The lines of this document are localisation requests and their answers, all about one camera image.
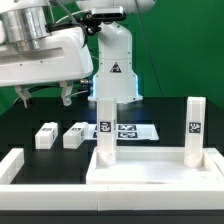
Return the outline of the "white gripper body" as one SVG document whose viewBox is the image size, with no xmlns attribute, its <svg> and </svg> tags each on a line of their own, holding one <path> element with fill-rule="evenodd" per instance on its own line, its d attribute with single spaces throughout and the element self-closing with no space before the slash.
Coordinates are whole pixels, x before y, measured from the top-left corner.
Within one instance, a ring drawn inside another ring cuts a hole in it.
<svg viewBox="0 0 224 224">
<path fill-rule="evenodd" d="M 13 44 L 0 46 L 0 86 L 77 80 L 88 77 L 93 63 L 83 45 L 80 28 L 55 31 L 40 39 L 40 48 L 17 52 Z"/>
</svg>

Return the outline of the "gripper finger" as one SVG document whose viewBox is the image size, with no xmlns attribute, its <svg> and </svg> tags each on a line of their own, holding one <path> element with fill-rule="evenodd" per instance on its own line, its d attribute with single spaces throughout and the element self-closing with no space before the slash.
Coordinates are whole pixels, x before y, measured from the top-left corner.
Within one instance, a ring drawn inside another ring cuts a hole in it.
<svg viewBox="0 0 224 224">
<path fill-rule="evenodd" d="M 73 81 L 64 80 L 60 82 L 60 87 L 62 88 L 61 99 L 64 106 L 70 106 L 72 104 L 71 94 L 73 90 Z"/>
<path fill-rule="evenodd" d="M 29 101 L 32 98 L 29 89 L 27 87 L 18 85 L 15 87 L 15 91 L 19 98 L 23 101 L 24 107 L 27 108 Z"/>
</svg>

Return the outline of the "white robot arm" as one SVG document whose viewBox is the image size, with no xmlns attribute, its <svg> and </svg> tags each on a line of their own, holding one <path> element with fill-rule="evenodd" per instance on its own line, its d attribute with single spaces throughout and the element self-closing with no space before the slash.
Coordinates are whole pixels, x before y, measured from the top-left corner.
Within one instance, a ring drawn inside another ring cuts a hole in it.
<svg viewBox="0 0 224 224">
<path fill-rule="evenodd" d="M 132 35 L 119 25 L 156 0 L 0 0 L 0 87 L 22 100 L 29 84 L 57 82 L 71 104 L 74 82 L 93 77 L 89 99 L 142 98 L 132 69 Z"/>
</svg>

